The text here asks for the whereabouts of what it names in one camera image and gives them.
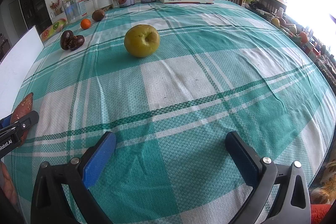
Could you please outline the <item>person left hand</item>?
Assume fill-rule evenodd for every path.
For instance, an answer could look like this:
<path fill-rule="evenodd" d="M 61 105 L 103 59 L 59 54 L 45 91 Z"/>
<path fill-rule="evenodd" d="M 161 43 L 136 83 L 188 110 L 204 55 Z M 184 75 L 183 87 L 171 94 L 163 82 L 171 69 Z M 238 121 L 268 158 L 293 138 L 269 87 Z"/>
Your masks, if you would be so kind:
<path fill-rule="evenodd" d="M 3 190 L 6 198 L 17 209 L 17 192 L 15 190 L 13 181 L 9 175 L 7 167 L 1 161 L 1 189 Z"/>

